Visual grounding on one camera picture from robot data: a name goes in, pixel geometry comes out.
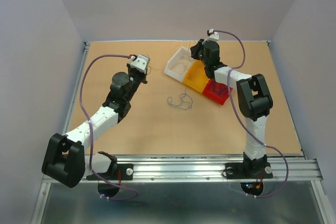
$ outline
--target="wooden board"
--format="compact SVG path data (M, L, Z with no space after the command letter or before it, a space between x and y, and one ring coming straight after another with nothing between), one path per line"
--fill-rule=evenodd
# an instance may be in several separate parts
M189 48L194 41L113 41L92 42L85 64L104 54L144 54L151 58L152 72L148 84L140 85L134 95L127 117L95 141L94 152L110 154L241 154L245 148L246 133L233 113L229 100L223 106L201 94L187 89L193 99L191 110L183 111L167 104L171 96L175 103L184 92L183 84L163 73L167 61L181 47ZM234 67L242 60L239 43L224 41L221 60ZM244 42L246 63L241 72L262 73L268 83L274 107L266 126L266 141L287 154L300 154L285 96L266 42ZM104 58L98 60L86 78L83 104L90 115L105 101L112 76L127 72L127 60ZM237 93L233 93L238 106ZM70 130L85 121L78 95Z

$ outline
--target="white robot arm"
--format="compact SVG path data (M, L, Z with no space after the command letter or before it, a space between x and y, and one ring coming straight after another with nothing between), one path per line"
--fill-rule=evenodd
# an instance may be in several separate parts
M119 72L113 76L105 102L90 118L94 140L125 118L139 85L147 83L149 61L144 55L133 56L127 64L128 74ZM89 146L88 121L64 135L54 134L49 140L42 172L70 188L76 186L83 177L92 175L89 157L85 156L85 150ZM116 166L117 159L107 153L99 152L92 157L92 168L97 173L113 173Z
M230 88L237 91L239 109L245 117L247 130L263 144L257 142L250 134L246 136L246 146L242 164L225 164L228 179L256 178L269 166L265 151L265 126L269 110L273 106L266 80L263 75L244 74L223 64L219 57L219 35L213 29L208 31L209 37L200 39L191 47L192 58L201 60L208 78L227 85L230 71Z

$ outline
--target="wire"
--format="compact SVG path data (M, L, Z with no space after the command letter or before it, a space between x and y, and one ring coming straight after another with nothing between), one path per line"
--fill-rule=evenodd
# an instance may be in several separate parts
M80 90L79 90L79 105L86 117L86 119L88 120L88 123L89 123L89 129L90 129L90 158L89 158L89 168L90 170L92 171L93 174L95 174L96 177L98 177L100 180L104 181L105 183L111 185L111 186L114 186L114 187L118 187L120 189L125 189L125 190L129 190L129 191L133 191L134 192L134 195L130 196L130 197L127 197L127 198L120 198L120 199L115 199L115 198L109 198L109 197L106 197L105 195L100 195L101 198L104 198L104 199L107 199L107 200L116 200L116 201L121 201L121 200L128 200L128 199L133 199L135 198L139 192L136 190L136 189L133 189L133 188L129 188L129 187L124 187L124 186L120 186L120 185L117 185L117 184L114 184L112 182L109 182L107 179L101 177L98 173L96 173L96 171L92 168L92 156L93 156L93 127L92 127L92 124L91 124L91 121L90 121L90 116L88 114L88 112L86 111L86 109L84 108L83 106L83 102L82 102L82 94L83 94L83 86L84 86L84 82L85 82L85 78L91 68L91 66L99 59L102 59L102 58L106 58L106 57L120 57L120 58L126 58L126 59L130 59L131 56L126 56L126 55L102 55L102 56L99 56L97 57L96 59L94 59L88 66L87 70L85 71L84 75L83 75L83 79L82 79L82 82L81 82L81 85L80 85Z
M261 186L261 183L263 183L263 179L264 179L264 177L263 177L263 175L262 175L262 173L260 173L261 174L261 181L260 181L260 183L259 183L259 185L258 185L258 188Z
M230 33L230 32L228 32L228 31L223 31L223 30L214 30L214 32L232 35L233 37L235 37L235 38L238 40L238 42L240 43L240 45L241 45L241 47L242 47L242 50L243 50L243 61L242 61L242 63L241 63L238 67L231 68L231 69L229 70L228 74L227 74L227 87L228 87L227 90L228 90L228 92L229 92L229 97L230 97L230 101L231 101L231 104L232 104L233 111L235 112L235 115L236 115L236 117L237 117L239 123L240 123L241 126L244 128L244 130L245 130L251 137L253 137L259 144L265 146L266 148L275 150L275 151L278 152L278 153L280 154L280 156L283 158L283 161L285 161L285 165L286 165L286 176L285 176L285 180L283 181L282 185L281 185L277 190L275 190L274 192L269 193L269 194L266 194L266 195L256 196L256 198L267 198L267 197L273 196L273 195L275 195L276 193L280 192L280 191L284 188L284 186L285 186L285 184L286 184L286 182L287 182L287 180L288 180L288 175L289 175L288 162L287 162L287 160L286 160L284 154L283 154L279 149L277 149L277 148L274 147L274 146L266 145L265 143L263 143L260 139L258 139L256 136L253 135L253 133L252 133L252 132L251 132L251 131L244 125L244 123L243 123L242 120L240 119L240 117L239 117L239 115L238 115L238 112L237 112L237 109L236 109L236 106L235 106L235 104L234 104L234 102L233 102L233 97L232 97L232 93L231 93L231 89L230 89L230 74L231 74L231 72L232 72L233 70L235 70L235 69L239 69L239 68L241 68L241 67L244 65L244 63L245 63L245 59L246 59L245 48L244 48L244 45L243 45L242 41L241 41L236 35L234 35L233 33Z
M174 108L177 108L177 109L181 109L181 110L188 110L188 109L191 109L192 106L193 106L193 99L186 93L186 91L187 91L187 88L185 88L184 93L180 94L180 100L181 100L181 103L180 103L180 104L173 104L173 103L172 103L172 102L173 102L173 98L172 98L172 97L168 97L168 98L167 98L167 102L168 102L169 106L174 107ZM189 97L189 99L191 100L191 102L186 102L186 101L184 101L183 98L185 98L185 97ZM188 104L188 108L183 108L183 107L181 107L181 105L182 105L183 103L187 103L187 104Z
M149 75L152 72L152 67L151 66L148 66L148 67L151 69L151 71L147 73L147 75Z
M191 57L192 54L191 54L191 50L190 50L190 48L191 48L191 41L190 41L190 43L189 43L189 48L188 48L187 56L189 57L189 59L194 60L194 59Z
M257 176L257 180L254 182L254 184L258 183L259 175Z
M118 182L119 182L119 186L121 185L121 172L120 170L117 170L117 175L118 175Z

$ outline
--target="gray wall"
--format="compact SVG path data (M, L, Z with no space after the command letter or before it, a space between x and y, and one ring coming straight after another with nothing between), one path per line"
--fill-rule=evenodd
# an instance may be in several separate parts
M30 223L81 47L61 0L0 0L0 223Z
M213 27L244 40L265 40L275 34L293 1L63 0L84 41L198 39Z
M295 0L272 43L305 154L317 158L336 213L336 0Z

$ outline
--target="red container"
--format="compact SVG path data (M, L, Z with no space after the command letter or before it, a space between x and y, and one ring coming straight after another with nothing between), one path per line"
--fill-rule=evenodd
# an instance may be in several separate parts
M229 98L227 85L212 80L209 80L202 94L221 105Z

